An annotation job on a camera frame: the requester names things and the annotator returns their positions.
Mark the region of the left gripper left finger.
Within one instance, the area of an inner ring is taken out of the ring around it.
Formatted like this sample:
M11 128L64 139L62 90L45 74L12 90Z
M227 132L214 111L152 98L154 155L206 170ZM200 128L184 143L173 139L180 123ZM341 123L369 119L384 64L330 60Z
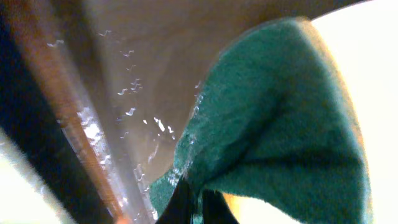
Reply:
M178 184L156 224L193 224L197 195L185 178Z

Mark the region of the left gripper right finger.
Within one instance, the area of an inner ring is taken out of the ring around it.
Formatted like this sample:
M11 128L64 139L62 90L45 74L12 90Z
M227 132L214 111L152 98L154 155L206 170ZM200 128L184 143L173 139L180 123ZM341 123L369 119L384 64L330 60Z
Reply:
M204 224L239 224L219 191L203 191L202 214Z

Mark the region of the green and yellow sponge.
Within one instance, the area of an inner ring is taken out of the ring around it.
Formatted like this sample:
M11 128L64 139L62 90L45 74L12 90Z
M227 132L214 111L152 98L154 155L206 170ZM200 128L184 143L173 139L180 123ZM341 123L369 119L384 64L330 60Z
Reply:
M256 198L300 223L371 223L368 165L356 113L310 21L285 18L244 33L219 57L175 148L150 185L165 210L180 178L202 193Z

